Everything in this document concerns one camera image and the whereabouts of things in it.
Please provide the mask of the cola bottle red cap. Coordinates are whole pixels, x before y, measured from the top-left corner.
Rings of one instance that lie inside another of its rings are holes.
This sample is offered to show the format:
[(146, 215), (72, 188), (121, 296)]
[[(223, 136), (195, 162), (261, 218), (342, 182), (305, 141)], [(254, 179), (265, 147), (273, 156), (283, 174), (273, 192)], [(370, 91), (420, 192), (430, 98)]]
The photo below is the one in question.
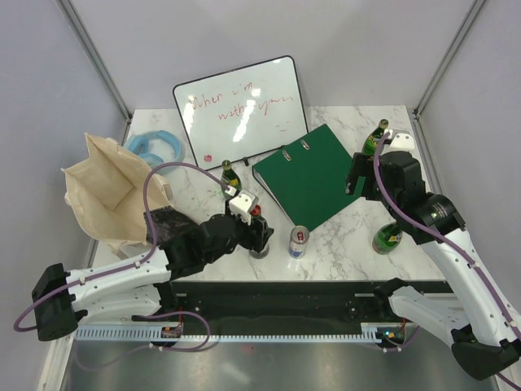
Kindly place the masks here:
[(249, 249), (249, 253), (252, 257), (261, 259), (269, 252), (268, 240), (274, 230), (268, 226), (267, 221), (262, 217), (259, 204), (253, 208), (251, 215), (252, 246)]

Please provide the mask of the beige canvas tote bag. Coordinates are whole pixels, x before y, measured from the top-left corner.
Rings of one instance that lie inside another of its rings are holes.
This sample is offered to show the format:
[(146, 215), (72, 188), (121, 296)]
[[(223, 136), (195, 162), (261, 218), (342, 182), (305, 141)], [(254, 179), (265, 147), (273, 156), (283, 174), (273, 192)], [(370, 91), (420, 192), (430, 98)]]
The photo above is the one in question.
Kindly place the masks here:
[(85, 141), (88, 158), (62, 170), (79, 226), (113, 253), (147, 244), (143, 185), (151, 167), (112, 138)]

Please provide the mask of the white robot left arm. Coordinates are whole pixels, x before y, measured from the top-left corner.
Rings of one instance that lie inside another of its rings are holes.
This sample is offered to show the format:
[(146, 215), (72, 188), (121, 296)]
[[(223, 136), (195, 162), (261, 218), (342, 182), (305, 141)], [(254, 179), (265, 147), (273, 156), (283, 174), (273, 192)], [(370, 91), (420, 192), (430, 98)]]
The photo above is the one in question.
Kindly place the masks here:
[(37, 337), (57, 340), (82, 324), (121, 318), (170, 320), (180, 304), (172, 281), (199, 273), (231, 254), (237, 246), (262, 252), (274, 233), (262, 216), (250, 222), (231, 212), (218, 213), (196, 224), (172, 207), (151, 213), (158, 247), (146, 254), (86, 269), (49, 266), (32, 291), (42, 303), (35, 309)]

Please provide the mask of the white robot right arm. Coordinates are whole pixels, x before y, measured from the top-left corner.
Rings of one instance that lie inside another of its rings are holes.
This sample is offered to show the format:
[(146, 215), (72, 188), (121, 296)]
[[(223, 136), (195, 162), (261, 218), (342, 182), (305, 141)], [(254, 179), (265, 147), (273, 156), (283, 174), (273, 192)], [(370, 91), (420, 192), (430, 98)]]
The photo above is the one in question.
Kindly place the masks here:
[(480, 261), (465, 222), (444, 195), (427, 191), (421, 165), (409, 152), (380, 157), (356, 153), (346, 192), (365, 182), (361, 196), (379, 201), (398, 226), (442, 272), (463, 311), (425, 297), (394, 278), (375, 290), (374, 314), (408, 319), (442, 340), (472, 378), (498, 376), (520, 360), (520, 314), (509, 304)]

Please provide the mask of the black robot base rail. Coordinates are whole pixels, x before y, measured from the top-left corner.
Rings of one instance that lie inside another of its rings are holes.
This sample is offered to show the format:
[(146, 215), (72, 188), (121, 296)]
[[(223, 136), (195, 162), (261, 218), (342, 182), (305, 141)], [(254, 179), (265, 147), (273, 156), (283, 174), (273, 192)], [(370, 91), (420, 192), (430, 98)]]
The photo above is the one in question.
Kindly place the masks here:
[(319, 334), (360, 332), (363, 323), (402, 325), (375, 296), (379, 281), (161, 283), (151, 321), (180, 320), (193, 332)]

